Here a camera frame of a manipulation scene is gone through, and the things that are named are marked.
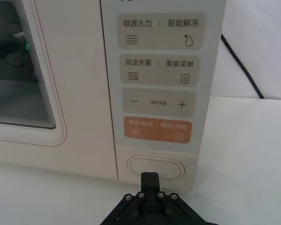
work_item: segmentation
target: microwave control panel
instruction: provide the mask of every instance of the microwave control panel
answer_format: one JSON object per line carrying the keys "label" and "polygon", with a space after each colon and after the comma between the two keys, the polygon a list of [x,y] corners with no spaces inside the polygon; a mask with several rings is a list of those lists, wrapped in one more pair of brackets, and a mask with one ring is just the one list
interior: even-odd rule
{"label": "microwave control panel", "polygon": [[117,146],[198,154],[225,0],[102,0]]}

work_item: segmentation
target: microwave oven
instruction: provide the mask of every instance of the microwave oven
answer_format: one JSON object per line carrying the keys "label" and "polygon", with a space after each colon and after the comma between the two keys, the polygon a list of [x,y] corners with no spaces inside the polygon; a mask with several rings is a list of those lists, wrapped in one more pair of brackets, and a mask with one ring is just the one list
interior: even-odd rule
{"label": "microwave oven", "polygon": [[225,0],[0,0],[0,162],[191,190]]}

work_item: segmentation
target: orange button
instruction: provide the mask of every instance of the orange button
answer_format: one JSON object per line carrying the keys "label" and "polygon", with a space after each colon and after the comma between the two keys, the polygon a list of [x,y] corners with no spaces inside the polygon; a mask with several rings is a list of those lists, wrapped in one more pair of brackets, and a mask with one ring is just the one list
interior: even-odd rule
{"label": "orange button", "polygon": [[191,141],[192,123],[141,117],[124,118],[125,135],[129,138],[187,144]]}

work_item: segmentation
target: control button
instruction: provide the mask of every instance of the control button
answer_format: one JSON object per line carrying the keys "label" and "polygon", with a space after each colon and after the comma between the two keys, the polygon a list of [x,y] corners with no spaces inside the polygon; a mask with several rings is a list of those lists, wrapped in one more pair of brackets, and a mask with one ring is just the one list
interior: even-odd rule
{"label": "control button", "polygon": [[156,172],[162,180],[178,180],[184,175],[184,167],[172,159],[135,156],[128,160],[127,167],[138,176],[142,172]]}
{"label": "control button", "polygon": [[177,132],[174,134],[174,137],[177,141],[181,141],[184,138],[184,134]]}
{"label": "control button", "polygon": [[191,91],[124,88],[122,99],[127,113],[191,117],[196,95]]}
{"label": "control button", "polygon": [[124,132],[128,138],[187,144],[191,141],[189,121],[125,117]]}
{"label": "control button", "polygon": [[117,24],[121,48],[198,50],[206,17],[203,13],[122,14]]}
{"label": "control button", "polygon": [[190,55],[123,54],[120,56],[123,83],[195,87],[201,61]]}

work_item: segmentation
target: water drop icon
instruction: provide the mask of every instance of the water drop icon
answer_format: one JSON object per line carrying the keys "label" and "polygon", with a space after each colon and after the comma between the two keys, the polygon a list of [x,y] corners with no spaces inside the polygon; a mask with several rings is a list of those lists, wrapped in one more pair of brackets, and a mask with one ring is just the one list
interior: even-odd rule
{"label": "water drop icon", "polygon": [[192,47],[192,45],[193,45],[192,37],[190,35],[187,35],[187,34],[185,34],[184,37],[186,38],[185,45],[187,47]]}

